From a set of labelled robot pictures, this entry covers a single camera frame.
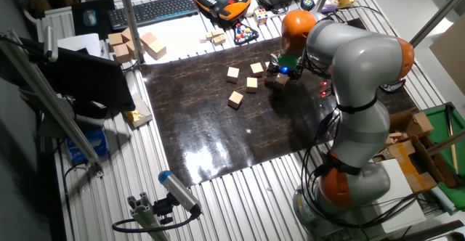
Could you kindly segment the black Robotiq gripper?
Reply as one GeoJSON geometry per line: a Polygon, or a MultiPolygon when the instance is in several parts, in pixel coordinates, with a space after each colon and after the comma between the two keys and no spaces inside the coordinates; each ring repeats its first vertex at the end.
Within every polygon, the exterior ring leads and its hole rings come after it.
{"type": "Polygon", "coordinates": [[[280,66],[280,65],[271,65],[271,77],[276,79],[279,74],[287,75],[289,77],[289,83],[297,83],[302,76],[303,67],[297,65],[295,68],[290,68],[289,66],[280,66]]]}

